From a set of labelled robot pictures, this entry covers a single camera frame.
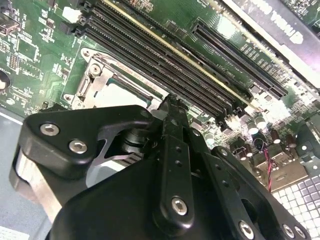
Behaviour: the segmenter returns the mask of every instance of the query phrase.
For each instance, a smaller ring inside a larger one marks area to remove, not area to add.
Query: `pcie slot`
[[[111,26],[108,26],[105,23],[102,23],[103,26],[101,26],[100,24],[101,22],[96,22],[96,21],[90,22],[90,26],[98,30],[101,34],[108,36],[108,38],[120,44],[125,49],[129,50],[132,53],[135,53],[136,55],[140,56],[140,58],[145,59],[145,61],[148,61],[148,63],[152,65],[154,68],[160,69],[162,72],[167,73],[169,76],[176,79],[180,83],[183,83],[183,86],[185,88],[188,88],[193,91],[196,90],[199,93],[202,93],[204,97],[206,97],[208,100],[214,103],[212,107],[214,107],[216,110],[218,110],[221,113],[224,112],[223,107],[226,107],[226,105],[224,105],[223,107],[219,106],[219,102],[217,102],[217,98],[215,98],[213,94],[208,93],[207,89],[203,89],[199,85],[196,85],[194,82],[188,80],[182,74],[179,74],[179,72],[176,71],[170,64],[163,61],[163,59],[156,58],[156,55],[153,55],[151,52],[147,52],[145,49],[141,48],[138,44],[135,44],[134,42],[127,39],[126,36],[121,35],[118,31],[113,29]]]
[[[208,79],[204,74],[189,66],[183,60],[181,60],[175,54],[170,53],[164,46],[160,43],[150,40],[150,37],[143,31],[140,31],[136,26],[129,25],[128,21],[123,18],[123,16],[117,14],[113,9],[110,9],[108,6],[101,2],[97,2],[96,7],[92,9],[92,12],[98,16],[101,16],[105,21],[110,22],[115,27],[125,31],[126,34],[134,40],[139,40],[141,44],[146,45],[147,47],[153,48],[156,52],[165,56],[168,61],[173,62],[180,69],[183,69],[184,74],[192,79],[193,81],[198,80],[198,83],[204,85],[209,91],[215,94],[218,98],[227,102],[234,102],[235,98],[229,92],[225,91],[223,88],[218,86],[215,82]]]
[[[277,99],[286,96],[288,92],[263,69],[258,69],[256,64],[245,54],[223,39],[218,33],[209,29],[202,21],[197,22],[192,33],[203,43],[207,44],[217,55],[229,61],[236,68],[245,73],[259,87]]]
[[[160,72],[158,69],[154,69],[149,65],[148,62],[140,59],[134,53],[126,50],[121,45],[112,41],[112,39],[101,35],[101,33],[92,28],[87,28],[86,33],[89,38],[96,41],[102,47],[108,49],[111,56],[125,61],[129,67],[143,74],[151,82],[154,82],[155,84],[161,83],[166,88],[174,90],[180,97],[190,100],[193,105],[203,109],[206,113],[212,116],[220,115],[220,112],[214,110],[213,106],[209,102],[207,102],[198,94],[194,93],[194,91],[180,86],[178,81],[170,78],[166,74]]]

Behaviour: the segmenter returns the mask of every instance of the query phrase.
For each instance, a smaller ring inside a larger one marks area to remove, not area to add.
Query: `cable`
[[[272,180],[271,180],[271,159],[269,157],[269,153],[268,153],[268,149],[265,148],[264,149],[264,157],[267,161],[267,164],[268,164],[268,190],[269,192],[271,193],[271,184],[272,184]]]
[[[268,173],[268,190],[271,193],[271,185],[272,185],[272,179],[271,179],[271,171],[273,166],[277,167],[277,163],[275,160],[273,160],[272,158],[270,158],[269,153],[268,153],[268,148],[265,148],[263,150],[264,152],[264,157],[265,160],[267,161],[268,167],[267,167],[267,173]]]

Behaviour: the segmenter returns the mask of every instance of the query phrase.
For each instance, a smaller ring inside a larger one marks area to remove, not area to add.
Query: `ram slot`
[[[151,82],[155,84],[163,84],[166,88],[173,90],[180,97],[190,100],[193,105],[203,109],[206,113],[212,116],[216,117],[221,114],[220,112],[216,111],[214,106],[205,98],[203,98],[201,94],[197,94],[195,91],[192,91],[192,89],[184,87],[179,81],[171,78],[168,73],[161,72],[159,69],[154,68],[150,65],[148,59],[143,59],[134,52],[129,51],[94,28],[87,28],[86,34],[89,38],[96,41],[102,47],[108,49],[109,54],[112,57],[123,60],[128,67],[145,74],[144,76]]]
[[[127,36],[133,41],[139,41],[141,44],[145,44],[147,48],[152,48],[158,54],[165,57],[168,61],[177,65],[186,77],[193,81],[198,80],[198,83],[205,86],[212,94],[214,94],[220,100],[232,103],[235,101],[235,97],[229,92],[221,88],[218,84],[207,78],[204,74],[188,65],[185,61],[180,59],[177,55],[169,52],[160,43],[150,39],[150,37],[143,31],[140,31],[136,26],[129,25],[128,21],[123,18],[122,15],[117,14],[114,9],[109,8],[105,4],[98,2],[96,8],[92,9],[92,12],[98,16],[101,16],[106,21],[112,23],[115,27],[126,32]]]

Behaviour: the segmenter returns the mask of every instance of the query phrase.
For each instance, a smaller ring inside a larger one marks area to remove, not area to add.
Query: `screw head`
[[[178,126],[178,122],[175,119],[171,119],[171,123],[175,126]]]
[[[72,140],[69,143],[69,149],[76,154],[84,154],[88,150],[88,147],[83,141]]]
[[[200,136],[200,132],[198,132],[197,130],[193,129],[192,132],[193,132],[193,134],[196,135],[197,137]]]
[[[92,64],[89,68],[89,72],[92,74],[92,75],[98,75],[100,74],[101,72],[101,67],[97,64]]]
[[[243,235],[245,235],[247,239],[252,240],[255,238],[254,231],[245,221],[240,221],[239,227],[241,232],[243,233]]]
[[[148,113],[146,110],[141,110],[141,111],[140,111],[140,114],[141,114],[142,116],[144,116],[145,118],[149,118],[149,113]]]
[[[224,156],[228,156],[227,151],[226,151],[226,150],[224,150],[224,149],[221,149],[221,153],[222,153],[222,155],[224,155]]]
[[[291,239],[295,238],[294,232],[291,230],[291,228],[288,225],[283,224],[282,227],[283,227],[285,234],[287,234]]]
[[[294,226],[294,229],[296,230],[296,232],[304,239],[306,239],[306,235],[305,233],[298,227],[298,226]]]
[[[180,216],[184,216],[187,214],[188,208],[186,203],[178,197],[174,197],[171,201],[173,210],[179,214]]]
[[[40,131],[44,135],[55,136],[60,132],[60,129],[58,126],[54,125],[53,123],[45,123],[40,126]]]

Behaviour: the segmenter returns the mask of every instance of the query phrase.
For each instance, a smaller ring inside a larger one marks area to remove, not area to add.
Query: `green circuit board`
[[[12,18],[20,23],[21,29],[9,36],[0,37],[0,70],[7,73],[12,82],[8,89],[0,92],[0,106],[23,117],[37,113],[44,102],[49,107],[57,103],[69,109],[70,105],[62,95],[76,92],[88,64],[81,57],[80,50],[88,47],[108,51],[86,36],[77,38],[59,31],[60,23],[65,21],[62,17],[63,9],[71,7],[68,0],[56,0],[54,6],[49,6],[48,0],[27,2],[28,4],[25,0],[12,0]],[[254,96],[268,122],[279,126],[280,135],[293,131],[304,118],[318,110],[315,100],[303,87],[291,82],[288,73],[283,72],[205,0],[132,2],[139,11],[210,59],[230,79],[246,87],[252,84],[244,73],[220,56],[212,54],[205,44],[194,38],[191,30],[198,19],[225,36],[255,61],[257,68],[264,69],[282,84],[288,95],[280,103],[276,100],[265,101],[266,95]],[[188,118],[190,121],[196,118],[203,123],[202,133],[214,133],[214,145],[228,145],[232,139],[248,132],[240,127],[235,128],[232,134],[224,135],[219,132],[211,116],[192,105]]]
[[[21,30],[0,38],[0,69],[11,79],[10,88],[0,92],[0,105],[20,116],[37,113],[44,102],[68,107],[61,95],[75,91],[87,64],[77,58],[79,49],[96,46],[57,29],[61,8],[50,8],[46,1],[12,2],[12,17]]]

